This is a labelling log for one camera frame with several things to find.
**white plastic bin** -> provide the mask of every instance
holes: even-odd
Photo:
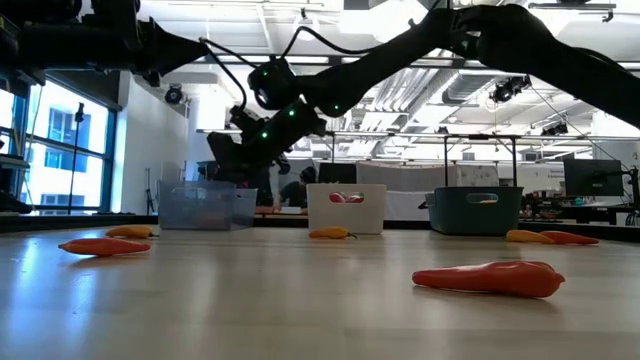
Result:
[[[334,192],[362,193],[364,200],[361,203],[333,203],[329,195]],[[386,193],[386,185],[309,184],[309,231],[340,226],[353,234],[380,234],[384,225]]]

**desk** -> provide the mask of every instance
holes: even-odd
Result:
[[[82,258],[101,229],[5,234],[3,359],[640,358],[640,247],[507,244],[385,231],[163,231],[149,254]],[[532,259],[567,282],[547,300],[415,288],[435,266]]]
[[[575,219],[578,224],[589,224],[592,221],[609,222],[617,225],[617,214],[629,214],[635,210],[626,205],[616,206],[565,206],[562,208],[564,219]]]

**clear plastic bin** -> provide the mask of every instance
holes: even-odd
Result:
[[[219,181],[160,182],[162,229],[238,230],[253,226],[256,189]]]

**red toy pepper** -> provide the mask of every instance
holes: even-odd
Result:
[[[417,285],[542,298],[553,295],[564,277],[539,261],[509,261],[455,266],[413,273]]]

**dark blue plastic bin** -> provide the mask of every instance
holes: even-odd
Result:
[[[504,236],[518,228],[521,187],[442,187],[426,195],[431,228],[447,235]]]

